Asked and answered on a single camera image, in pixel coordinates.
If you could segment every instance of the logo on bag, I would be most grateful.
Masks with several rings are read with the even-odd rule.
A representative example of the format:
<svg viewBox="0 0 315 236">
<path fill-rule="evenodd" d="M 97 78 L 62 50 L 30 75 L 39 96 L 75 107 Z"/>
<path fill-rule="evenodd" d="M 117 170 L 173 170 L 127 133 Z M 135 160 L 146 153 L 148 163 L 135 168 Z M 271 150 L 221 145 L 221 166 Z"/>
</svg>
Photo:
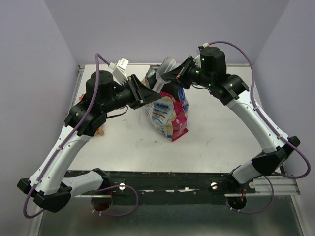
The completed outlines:
<svg viewBox="0 0 315 236">
<path fill-rule="evenodd" d="M 170 105 L 163 104 L 163 103 L 158 103 L 158 102 L 154 103 L 154 107 L 158 108 L 158 109 L 161 109 L 161 110 L 165 110 L 165 111 L 170 110 Z"/>
</svg>

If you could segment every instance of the tabletop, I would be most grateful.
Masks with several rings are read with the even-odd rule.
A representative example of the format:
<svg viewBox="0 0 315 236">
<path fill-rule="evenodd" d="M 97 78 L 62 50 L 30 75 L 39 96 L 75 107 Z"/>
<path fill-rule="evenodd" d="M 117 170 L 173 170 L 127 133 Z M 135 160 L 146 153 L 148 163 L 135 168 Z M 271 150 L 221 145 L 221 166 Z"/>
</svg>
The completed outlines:
<svg viewBox="0 0 315 236">
<path fill-rule="evenodd" d="M 142 80 L 148 69 L 148 64 L 130 64 L 126 74 L 136 74 Z M 101 65 L 100 70 L 111 71 L 107 65 Z M 93 72 L 95 65 L 85 66 L 75 102 L 85 93 L 85 82 Z M 249 67 L 228 67 L 227 72 L 239 75 L 250 85 Z M 206 89 L 190 88 L 185 94 L 189 131 L 176 141 L 155 130 L 142 108 L 129 109 L 123 116 L 109 119 L 104 124 L 104 136 L 91 138 L 69 169 L 229 173 L 261 152 L 243 122 Z M 257 91 L 255 98 L 260 103 Z"/>
</svg>

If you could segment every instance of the gray wall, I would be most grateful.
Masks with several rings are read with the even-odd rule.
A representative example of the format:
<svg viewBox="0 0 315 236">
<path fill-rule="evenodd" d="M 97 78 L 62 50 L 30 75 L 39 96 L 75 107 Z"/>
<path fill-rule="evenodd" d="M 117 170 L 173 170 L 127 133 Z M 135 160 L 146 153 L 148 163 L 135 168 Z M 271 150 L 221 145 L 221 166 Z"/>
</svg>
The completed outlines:
<svg viewBox="0 0 315 236">
<path fill-rule="evenodd" d="M 75 59 L 94 63 L 184 60 L 197 46 L 233 42 L 258 56 L 288 0 L 45 0 Z M 221 47 L 230 63 L 244 63 L 236 50 Z"/>
<path fill-rule="evenodd" d="M 54 144 L 78 69 L 42 0 L 1 1 L 0 29 L 0 235 L 25 236 L 16 184 Z"/>
<path fill-rule="evenodd" d="M 315 166 L 315 1 L 291 0 L 259 54 L 255 67 L 257 87 L 266 111 L 289 135 L 297 135 L 301 150 Z M 293 155 L 287 162 L 291 174 L 306 170 Z M 315 232 L 315 170 L 298 180 L 305 211 Z"/>
</svg>

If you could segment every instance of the purple cable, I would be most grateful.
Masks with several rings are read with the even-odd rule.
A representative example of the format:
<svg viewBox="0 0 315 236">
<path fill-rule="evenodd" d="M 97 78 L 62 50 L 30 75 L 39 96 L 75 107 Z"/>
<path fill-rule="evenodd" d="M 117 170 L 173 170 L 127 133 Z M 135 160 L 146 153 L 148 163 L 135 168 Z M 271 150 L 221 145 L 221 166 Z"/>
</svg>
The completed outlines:
<svg viewBox="0 0 315 236">
<path fill-rule="evenodd" d="M 236 48 L 238 51 L 240 51 L 240 53 L 243 54 L 243 56 L 246 58 L 246 60 L 248 61 L 248 63 L 250 64 L 251 70 L 252 70 L 252 83 L 251 83 L 251 91 L 250 91 L 250 95 L 251 95 L 251 101 L 254 107 L 256 108 L 256 111 L 258 112 L 259 116 L 263 119 L 263 121 L 267 124 L 267 126 L 276 134 L 277 137 L 279 137 L 279 139 L 283 142 L 285 142 L 287 145 L 289 145 L 291 148 L 293 148 L 293 150 L 295 150 L 305 161 L 306 165 L 307 165 L 307 170 L 304 174 L 300 175 L 300 176 L 288 176 L 285 174 L 281 174 L 278 172 L 275 172 L 277 175 L 283 176 L 283 177 L 287 177 L 287 178 L 291 178 L 291 179 L 298 179 L 298 178 L 304 178 L 306 176 L 309 175 L 309 173 L 311 172 L 311 164 L 308 161 L 307 157 L 301 152 L 300 149 L 298 149 L 296 146 L 294 146 L 292 143 L 290 143 L 287 139 L 281 137 L 280 133 L 273 127 L 273 125 L 268 121 L 268 119 L 264 116 L 264 114 L 261 112 L 261 110 L 258 108 L 255 98 L 254 98 L 254 85 L 255 85 L 255 71 L 253 68 L 253 63 L 251 62 L 250 58 L 246 55 L 246 53 L 239 48 L 238 46 L 236 46 L 233 43 L 229 43 L 229 42 L 225 42 L 225 41 L 215 41 L 215 42 L 211 42 L 209 43 L 209 45 L 212 44 L 217 44 L 217 43 L 222 43 L 222 44 L 227 44 L 230 45 L 234 48 Z"/>
<path fill-rule="evenodd" d="M 134 194 L 135 194 L 135 196 L 136 196 L 136 204 L 134 205 L 134 208 L 133 208 L 131 211 L 129 211 L 129 212 L 127 212 L 127 213 L 124 213 L 124 214 L 110 214 L 110 213 L 106 213 L 106 212 L 100 212 L 100 211 L 97 211 L 97 210 L 94 209 L 95 212 L 97 212 L 97 213 L 99 213 L 99 214 L 102 214 L 102 215 L 116 216 L 116 217 L 126 216 L 126 215 L 130 215 L 131 213 L 133 213 L 133 212 L 137 209 L 137 207 L 138 207 L 138 203 L 139 203 L 139 196 L 138 196 L 138 193 L 137 193 L 137 191 L 136 191 L 133 187 L 131 187 L 131 186 L 129 186 L 129 185 L 123 185 L 123 186 L 126 187 L 126 188 L 130 188 L 130 189 L 134 192 Z M 106 191 L 106 190 L 113 189 L 113 188 L 118 188 L 118 187 L 121 187 L 121 185 L 110 186 L 110 187 L 107 187 L 107 188 L 99 189 L 99 190 L 97 190 L 97 191 L 95 191 L 95 192 Z"/>
<path fill-rule="evenodd" d="M 67 137 L 62 141 L 62 143 L 58 146 L 59 149 L 55 150 L 54 153 L 52 154 L 52 156 L 49 158 L 46 166 L 44 167 L 44 169 L 42 170 L 42 172 L 40 173 L 40 175 L 38 176 L 38 178 L 36 179 L 36 181 L 40 182 L 40 180 L 43 178 L 44 174 L 46 173 L 47 169 L 49 168 L 49 166 L 51 165 L 51 163 L 54 161 L 54 159 L 56 158 L 58 152 L 60 151 L 60 149 L 66 144 L 66 142 L 70 139 L 70 137 L 78 130 L 78 128 L 81 126 L 81 124 L 84 122 L 84 120 L 86 119 L 86 117 L 88 116 L 88 114 L 90 113 L 92 106 L 94 104 L 95 98 L 96 98 L 96 94 L 97 94 L 97 89 L 98 89 L 98 82 L 99 82 L 99 59 L 100 58 L 103 62 L 105 62 L 107 65 L 109 65 L 109 62 L 106 61 L 100 54 L 96 53 L 95 54 L 95 62 L 96 62 L 96 79 L 95 79 L 95 87 L 94 87 L 94 91 L 93 91 L 93 95 L 91 98 L 91 102 L 88 106 L 87 111 L 85 112 L 85 114 L 83 115 L 82 119 L 79 121 L 79 123 L 74 127 L 74 129 L 67 135 Z M 41 213 L 44 212 L 44 209 L 42 209 L 41 211 L 39 211 L 38 213 L 36 213 L 35 215 L 28 215 L 27 213 L 27 206 L 28 206 L 28 202 L 30 200 L 30 197 L 34 191 L 34 189 L 36 188 L 37 184 L 34 184 L 32 186 L 32 188 L 30 189 L 29 193 L 26 196 L 25 202 L 24 202 L 24 206 L 23 206 L 23 215 L 25 216 L 25 218 L 27 219 L 33 219 L 37 216 L 39 216 Z"/>
<path fill-rule="evenodd" d="M 241 214 L 246 214 L 246 215 L 254 215 L 254 214 L 259 214 L 259 213 L 262 213 L 266 210 L 268 210 L 270 207 L 271 207 L 271 204 L 273 203 L 274 199 L 275 199 L 275 190 L 274 190 L 274 187 L 272 186 L 272 183 L 270 181 L 269 178 L 267 178 L 266 176 L 264 176 L 268 182 L 270 183 L 270 187 L 271 187 L 271 191 L 272 191 L 272 195 L 271 195 L 271 200 L 270 200 L 270 203 L 264 208 L 264 209 L 261 209 L 261 210 L 258 210 L 258 211 L 252 211 L 252 212 L 248 212 L 248 211 L 241 211 L 241 210 L 236 210 L 234 208 L 232 208 L 230 206 L 230 204 L 228 203 L 228 200 L 226 198 L 226 205 L 228 208 L 230 208 L 231 211 L 234 211 L 234 212 L 237 212 L 237 213 L 241 213 Z"/>
</svg>

